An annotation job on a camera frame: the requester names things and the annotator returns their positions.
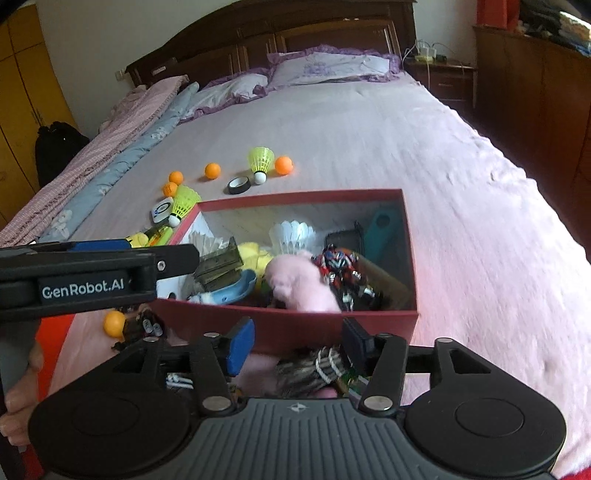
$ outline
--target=black bag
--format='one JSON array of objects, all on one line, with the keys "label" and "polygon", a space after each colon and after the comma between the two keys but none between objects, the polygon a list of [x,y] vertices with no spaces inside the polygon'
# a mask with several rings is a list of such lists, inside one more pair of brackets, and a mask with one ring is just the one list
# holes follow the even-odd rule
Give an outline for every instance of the black bag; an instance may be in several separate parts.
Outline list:
[{"label": "black bag", "polygon": [[73,126],[53,122],[50,127],[41,127],[35,142],[35,163],[39,185],[44,187],[66,168],[70,160],[88,145],[90,140]]}]

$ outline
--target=yellow shuttlecock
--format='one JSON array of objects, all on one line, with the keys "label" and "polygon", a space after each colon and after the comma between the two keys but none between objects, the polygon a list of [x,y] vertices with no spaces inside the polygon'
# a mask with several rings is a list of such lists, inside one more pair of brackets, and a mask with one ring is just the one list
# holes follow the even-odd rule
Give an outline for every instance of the yellow shuttlecock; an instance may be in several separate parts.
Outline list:
[{"label": "yellow shuttlecock", "polygon": [[195,190],[185,185],[179,185],[177,193],[174,196],[173,211],[168,217],[168,224],[172,228],[178,227],[181,224],[181,220],[199,202],[201,202],[201,197]]},{"label": "yellow shuttlecock", "polygon": [[267,147],[256,147],[248,154],[248,164],[254,173],[254,181],[261,185],[267,181],[267,172],[275,161],[275,154]]}]

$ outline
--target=red object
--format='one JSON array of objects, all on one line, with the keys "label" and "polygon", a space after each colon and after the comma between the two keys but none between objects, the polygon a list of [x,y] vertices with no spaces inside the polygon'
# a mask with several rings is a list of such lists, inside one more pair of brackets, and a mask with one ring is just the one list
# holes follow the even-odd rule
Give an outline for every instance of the red object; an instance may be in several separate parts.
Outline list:
[{"label": "red object", "polygon": [[519,21],[519,0],[478,0],[476,24],[513,31]]},{"label": "red object", "polygon": [[[51,378],[53,377],[53,372],[56,369],[57,360],[60,356],[61,347],[66,340],[73,320],[73,315],[64,315],[41,321],[41,325],[37,331],[37,342],[39,342],[43,349],[44,357],[43,369],[38,375],[40,401],[47,397]],[[35,480],[43,475],[43,468],[39,464],[37,455],[35,455],[32,447],[27,448],[22,454],[22,459],[27,467],[26,480]]]},{"label": "red object", "polygon": [[591,468],[587,468],[577,475],[565,476],[564,480],[591,480]]},{"label": "red object", "polygon": [[[226,209],[243,209],[310,203],[338,202],[400,202],[405,228],[405,240],[409,246],[410,270],[413,290],[413,309],[381,312],[355,312],[355,318],[372,335],[381,332],[394,333],[410,341],[418,319],[416,309],[416,282],[412,243],[408,231],[407,214],[402,190],[342,190],[333,192],[295,192],[251,197],[233,197],[224,200],[198,203],[171,239],[171,244],[180,243],[199,212],[208,213]],[[305,346],[335,345],[340,342],[342,319],[350,312],[303,313],[293,310],[246,307],[238,305],[212,306],[185,301],[158,299],[151,304],[157,315],[168,327],[184,340],[198,338],[206,332],[224,332],[239,319],[250,316],[255,322],[254,351],[281,354]]]}]

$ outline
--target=screw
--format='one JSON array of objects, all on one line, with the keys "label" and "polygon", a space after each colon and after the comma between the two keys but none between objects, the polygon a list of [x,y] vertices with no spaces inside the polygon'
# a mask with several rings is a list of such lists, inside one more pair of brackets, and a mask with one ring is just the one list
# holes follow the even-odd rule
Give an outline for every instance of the screw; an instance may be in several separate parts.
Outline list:
[{"label": "screw", "polygon": [[209,411],[224,411],[232,406],[230,399],[214,395],[203,400],[203,406]]},{"label": "screw", "polygon": [[363,401],[363,404],[373,411],[386,411],[392,408],[394,402],[392,402],[392,400],[390,400],[388,397],[374,395],[373,397],[366,398]]}]

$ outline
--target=pink plush toy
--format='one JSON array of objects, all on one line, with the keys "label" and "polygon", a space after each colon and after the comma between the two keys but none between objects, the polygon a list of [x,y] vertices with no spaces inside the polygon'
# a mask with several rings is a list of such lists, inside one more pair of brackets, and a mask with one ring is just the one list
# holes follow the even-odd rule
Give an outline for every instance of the pink plush toy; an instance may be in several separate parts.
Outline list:
[{"label": "pink plush toy", "polygon": [[285,303],[288,310],[298,312],[340,313],[330,287],[322,280],[310,252],[279,255],[269,262],[265,279],[273,296]]}]

